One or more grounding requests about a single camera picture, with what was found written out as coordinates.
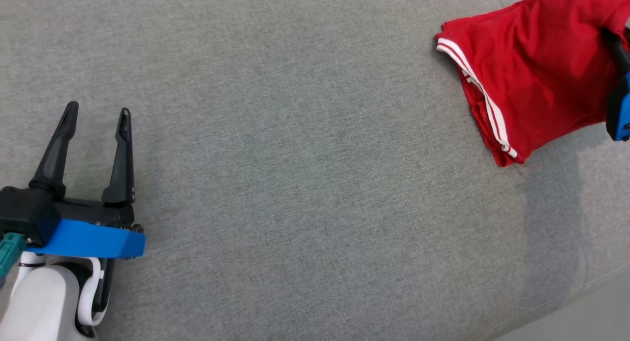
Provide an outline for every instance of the white stripe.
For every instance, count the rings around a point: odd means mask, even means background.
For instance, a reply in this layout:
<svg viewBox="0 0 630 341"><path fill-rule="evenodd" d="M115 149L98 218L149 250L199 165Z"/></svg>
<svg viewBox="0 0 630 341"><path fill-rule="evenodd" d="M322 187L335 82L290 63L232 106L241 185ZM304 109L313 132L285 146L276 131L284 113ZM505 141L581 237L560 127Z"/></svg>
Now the white stripe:
<svg viewBox="0 0 630 341"><path fill-rule="evenodd" d="M494 101L488 96L488 93L484 89L482 83L477 78L477 75L474 73L473 68L468 63L464 52L459 48L457 43L451 40L447 40L446 38L438 39L437 50L440 52L444 52L448 54L457 65L462 69L464 75L469 75L471 77L472 83L481 90L483 96L486 99L486 112L488 113L488 118L490 119L490 126L492 127L492 133L495 135L495 139L501 144L501 149L504 152L507 152L510 157L517 157L518 153L514 148L510 146L508 142L508 134L507 129L505 127L504 116L501 112L501 109L495 104Z"/></svg>

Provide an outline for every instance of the red shorts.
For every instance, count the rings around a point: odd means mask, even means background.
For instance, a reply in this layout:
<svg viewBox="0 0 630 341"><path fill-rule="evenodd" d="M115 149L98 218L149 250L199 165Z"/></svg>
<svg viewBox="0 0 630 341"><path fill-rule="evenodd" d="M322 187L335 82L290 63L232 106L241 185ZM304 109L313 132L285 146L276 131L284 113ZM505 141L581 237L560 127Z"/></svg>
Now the red shorts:
<svg viewBox="0 0 630 341"><path fill-rule="evenodd" d="M449 21L438 47L453 58L499 166L606 119L619 82L601 30L623 35L630 0L523 0Z"/></svg>

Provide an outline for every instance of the gray floor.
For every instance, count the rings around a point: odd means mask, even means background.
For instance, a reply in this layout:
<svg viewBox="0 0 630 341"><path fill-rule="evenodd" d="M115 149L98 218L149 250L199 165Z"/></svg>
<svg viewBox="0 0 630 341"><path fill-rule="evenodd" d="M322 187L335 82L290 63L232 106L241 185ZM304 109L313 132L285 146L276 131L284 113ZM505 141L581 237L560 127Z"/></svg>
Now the gray floor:
<svg viewBox="0 0 630 341"><path fill-rule="evenodd" d="M516 1L2 0L1 184L76 100L67 195L99 199L130 108L148 244L104 341L495 339L630 270L630 146L498 168L435 50Z"/></svg>
<svg viewBox="0 0 630 341"><path fill-rule="evenodd" d="M496 341L628 341L630 275Z"/></svg>

